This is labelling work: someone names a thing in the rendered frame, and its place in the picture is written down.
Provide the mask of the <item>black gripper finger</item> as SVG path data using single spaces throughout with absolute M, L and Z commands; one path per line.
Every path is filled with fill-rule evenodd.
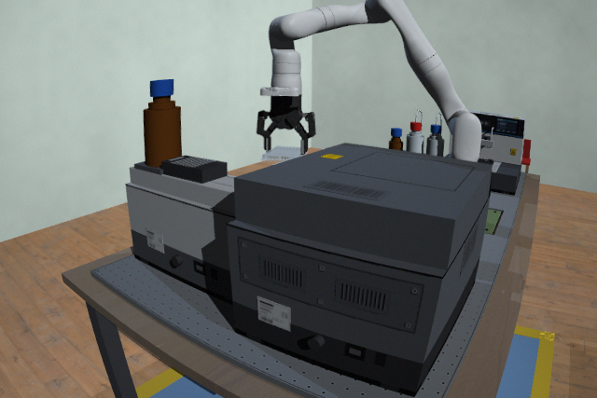
M 302 117 L 304 117 L 305 120 L 308 121 L 308 128 L 309 128 L 308 133 L 306 130 L 304 130 L 304 127 L 301 125 L 300 122 L 299 122 L 299 124 L 297 124 L 297 122 L 294 120 L 293 117 L 288 116 L 286 119 L 288 120 L 288 122 L 292 125 L 292 127 L 295 129 L 295 131 L 302 138 L 301 146 L 300 146 L 300 153 L 301 153 L 301 155 L 305 155 L 305 153 L 308 151 L 308 139 L 313 137 L 316 134 L 314 112 L 302 113 Z
M 266 152 L 271 150 L 271 134 L 276 129 L 275 126 L 282 119 L 281 116 L 277 116 L 269 125 L 267 130 L 264 130 L 265 119 L 267 119 L 268 115 L 269 112 L 265 112 L 264 110 L 259 111 L 257 114 L 257 134 L 264 137 L 264 150 L 266 150 Z

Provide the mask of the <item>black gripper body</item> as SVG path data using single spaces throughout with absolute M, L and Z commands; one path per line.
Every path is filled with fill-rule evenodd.
M 293 117 L 297 124 L 302 120 L 301 94 L 299 96 L 271 96 L 269 117 L 273 121 L 277 116 L 281 116 L 282 119 L 275 126 L 276 128 L 279 130 L 294 129 L 286 118 Z

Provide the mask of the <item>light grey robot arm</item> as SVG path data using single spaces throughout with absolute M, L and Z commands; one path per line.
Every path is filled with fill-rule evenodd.
M 299 96 L 301 60 L 294 40 L 340 27 L 385 23 L 400 32 L 407 61 L 440 109 L 452 135 L 449 158 L 478 162 L 481 124 L 468 111 L 451 82 L 449 73 L 403 0 L 366 0 L 353 6 L 329 5 L 275 18 L 269 28 L 272 54 L 271 87 L 261 96 Z M 287 42 L 286 42 L 287 41 Z

